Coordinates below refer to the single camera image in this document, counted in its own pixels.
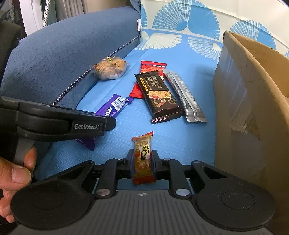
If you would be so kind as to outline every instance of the black snack package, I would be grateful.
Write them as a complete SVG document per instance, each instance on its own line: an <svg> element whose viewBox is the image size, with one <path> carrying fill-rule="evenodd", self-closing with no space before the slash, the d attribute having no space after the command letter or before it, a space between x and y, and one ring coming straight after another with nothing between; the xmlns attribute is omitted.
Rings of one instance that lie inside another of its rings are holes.
<svg viewBox="0 0 289 235"><path fill-rule="evenodd" d="M157 70L135 74L135 76L153 115L152 124L166 122L184 115L184 110L178 105Z"/></svg>

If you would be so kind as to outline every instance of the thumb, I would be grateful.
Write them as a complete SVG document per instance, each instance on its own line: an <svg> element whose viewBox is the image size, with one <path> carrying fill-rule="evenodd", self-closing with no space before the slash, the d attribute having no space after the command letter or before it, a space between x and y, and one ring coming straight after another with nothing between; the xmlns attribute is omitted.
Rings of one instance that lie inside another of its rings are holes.
<svg viewBox="0 0 289 235"><path fill-rule="evenodd" d="M14 191L25 187L31 180L30 171L0 157L0 189Z"/></svg>

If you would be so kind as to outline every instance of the snack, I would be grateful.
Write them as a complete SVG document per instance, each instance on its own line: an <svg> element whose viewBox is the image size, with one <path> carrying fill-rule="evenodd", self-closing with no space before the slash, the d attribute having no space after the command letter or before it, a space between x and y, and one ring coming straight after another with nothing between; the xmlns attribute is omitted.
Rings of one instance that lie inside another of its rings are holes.
<svg viewBox="0 0 289 235"><path fill-rule="evenodd" d="M151 169L151 138L153 131L139 137L134 141L134 169L133 181L135 184L153 183L155 178Z"/></svg>
<svg viewBox="0 0 289 235"><path fill-rule="evenodd" d="M101 80L121 78L127 68L127 62L120 57L106 57L91 70Z"/></svg>
<svg viewBox="0 0 289 235"><path fill-rule="evenodd" d="M162 69L165 69L165 68L166 68L166 63L159 63L159 62L142 60L141 65L140 65L140 73L147 73L147 72L157 70L159 73L159 76L164 81L164 73L163 73ZM141 91L137 82L134 84L134 88L132 89L129 96L134 97L134 98L144 99L142 91Z"/></svg>
<svg viewBox="0 0 289 235"><path fill-rule="evenodd" d="M184 115L157 71L135 74L136 80L153 115L151 122L166 122Z"/></svg>
<svg viewBox="0 0 289 235"><path fill-rule="evenodd" d="M127 97L123 98L118 94L114 94L108 102L106 102L95 114L101 116L109 116L109 117L116 117L120 111L131 104L133 98ZM94 137L83 137L76 140L77 142L83 144L83 146L87 147L91 151L94 151L95 148L95 139Z"/></svg>
<svg viewBox="0 0 289 235"><path fill-rule="evenodd" d="M186 113L188 122L207 122L201 108L195 101L193 95L185 85L181 77L174 71L164 69L164 74L169 80L172 87L178 93Z"/></svg>

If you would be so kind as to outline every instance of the blue sofa armrest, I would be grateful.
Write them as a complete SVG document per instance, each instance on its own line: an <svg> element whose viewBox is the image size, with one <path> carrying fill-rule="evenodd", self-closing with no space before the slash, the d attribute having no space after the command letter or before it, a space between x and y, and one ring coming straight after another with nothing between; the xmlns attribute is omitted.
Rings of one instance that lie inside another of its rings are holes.
<svg viewBox="0 0 289 235"><path fill-rule="evenodd" d="M136 38L138 19L131 7L114 8L62 20L29 35L11 53L0 95L53 103L90 65ZM136 38L115 55L124 58L137 43ZM75 108L96 82L90 73L58 105Z"/></svg>

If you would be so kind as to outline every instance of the white fabric with blue pattern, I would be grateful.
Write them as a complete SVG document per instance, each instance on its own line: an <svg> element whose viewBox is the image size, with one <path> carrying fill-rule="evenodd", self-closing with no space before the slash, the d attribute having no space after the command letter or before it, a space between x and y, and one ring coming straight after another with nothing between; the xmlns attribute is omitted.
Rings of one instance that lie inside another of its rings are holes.
<svg viewBox="0 0 289 235"><path fill-rule="evenodd" d="M41 170L36 170L36 177L45 178L88 159L103 164L110 158L125 157L133 148L131 138L150 131L154 131L152 148L161 158L174 158L183 164L198 159L213 165L215 98L212 82L224 31L250 37L289 58L289 29L277 25L282 19L289 20L289 10L277 0L266 1L259 11L251 9L261 2L141 0L141 42L125 58L129 63L126 73L119 80L99 81L77 108L96 112L115 93L127 97L136 81L134 74L139 73L141 60L150 60L167 63L167 69L180 74L208 122L188 123L181 117L152 125L145 101L134 99L116 117L116 128L97 138L94 152L74 140L55 142L47 153L49 157L41 162L38 168ZM271 21L266 15L268 10L272 11ZM122 188L128 185L133 186L130 181ZM147 186L135 186L139 187L146 189Z"/></svg>

